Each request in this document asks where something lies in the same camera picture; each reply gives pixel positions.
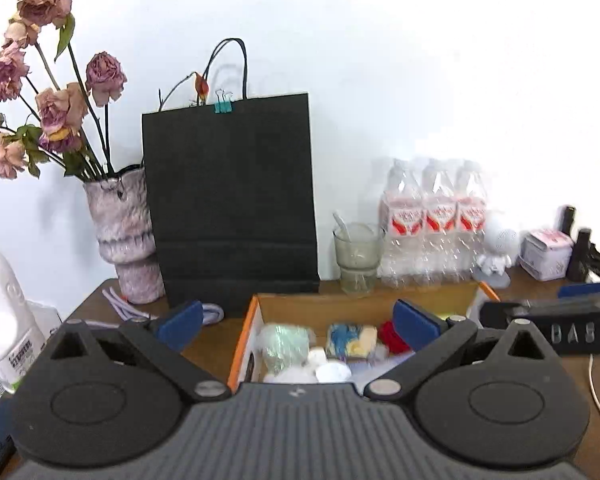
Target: plastic bottle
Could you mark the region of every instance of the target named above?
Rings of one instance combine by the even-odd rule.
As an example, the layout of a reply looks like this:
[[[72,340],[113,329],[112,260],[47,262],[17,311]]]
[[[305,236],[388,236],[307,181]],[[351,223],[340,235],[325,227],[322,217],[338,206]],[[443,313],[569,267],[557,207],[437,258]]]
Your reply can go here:
[[[44,343],[13,269],[0,254],[0,380],[5,390],[15,391]]]
[[[456,178],[458,197],[458,250],[459,270],[464,276],[475,267],[475,259],[481,254],[484,243],[484,212],[487,192],[484,188],[480,165],[466,160],[458,169]]]
[[[394,159],[382,196],[380,225],[386,232],[381,264],[383,281],[408,285],[422,273],[422,190],[413,168]]]
[[[458,249],[456,244],[456,194],[445,165],[432,158],[422,172],[424,193],[424,269],[426,280],[456,281]]]

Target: white jug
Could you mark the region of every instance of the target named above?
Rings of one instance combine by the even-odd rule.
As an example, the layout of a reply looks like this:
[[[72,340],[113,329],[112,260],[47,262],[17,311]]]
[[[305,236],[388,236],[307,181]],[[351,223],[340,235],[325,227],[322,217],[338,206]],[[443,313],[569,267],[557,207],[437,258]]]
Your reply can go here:
[[[0,254],[0,380],[8,392],[15,391],[44,343],[13,269]]]

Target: black bottle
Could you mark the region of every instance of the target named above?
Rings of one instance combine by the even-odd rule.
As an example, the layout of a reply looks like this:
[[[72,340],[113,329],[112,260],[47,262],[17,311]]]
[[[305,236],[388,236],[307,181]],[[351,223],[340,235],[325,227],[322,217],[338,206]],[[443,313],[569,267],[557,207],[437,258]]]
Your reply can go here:
[[[572,205],[564,206],[562,210],[562,220],[560,220],[560,232],[571,238],[571,228],[573,227],[573,219],[576,216],[576,208]]]
[[[589,249],[591,245],[591,229],[578,231],[578,239],[571,251],[571,259],[567,267],[567,280],[584,283],[589,274]]]

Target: flower vase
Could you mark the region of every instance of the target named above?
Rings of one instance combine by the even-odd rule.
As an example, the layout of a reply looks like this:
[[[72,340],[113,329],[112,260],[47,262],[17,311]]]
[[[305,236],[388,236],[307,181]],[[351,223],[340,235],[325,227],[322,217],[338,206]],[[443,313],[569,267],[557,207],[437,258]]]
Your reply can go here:
[[[129,166],[114,178],[86,182],[84,190],[100,256],[116,267],[122,294],[132,303],[151,303],[163,296],[144,168]]]

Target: bag handle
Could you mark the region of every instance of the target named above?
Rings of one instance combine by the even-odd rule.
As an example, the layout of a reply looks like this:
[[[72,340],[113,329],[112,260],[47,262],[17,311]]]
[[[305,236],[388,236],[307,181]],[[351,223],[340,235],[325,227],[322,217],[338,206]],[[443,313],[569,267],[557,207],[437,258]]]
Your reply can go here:
[[[206,81],[207,77],[209,76],[209,69],[211,68],[211,64],[213,63],[214,59],[216,58],[216,56],[218,54],[220,54],[220,51],[222,49],[224,49],[224,47],[226,47],[232,41],[235,41],[235,43],[237,43],[240,46],[240,49],[242,50],[242,56],[244,57],[244,69],[242,71],[242,98],[246,99],[247,98],[247,48],[244,46],[244,41],[241,40],[240,38],[225,38],[224,40],[222,40],[220,43],[218,43],[216,45],[214,51],[211,54],[211,57],[209,58],[209,62],[206,64],[205,71],[202,73],[202,77]],[[196,105],[199,105],[199,104],[200,104],[200,96],[197,96],[196,97]]]

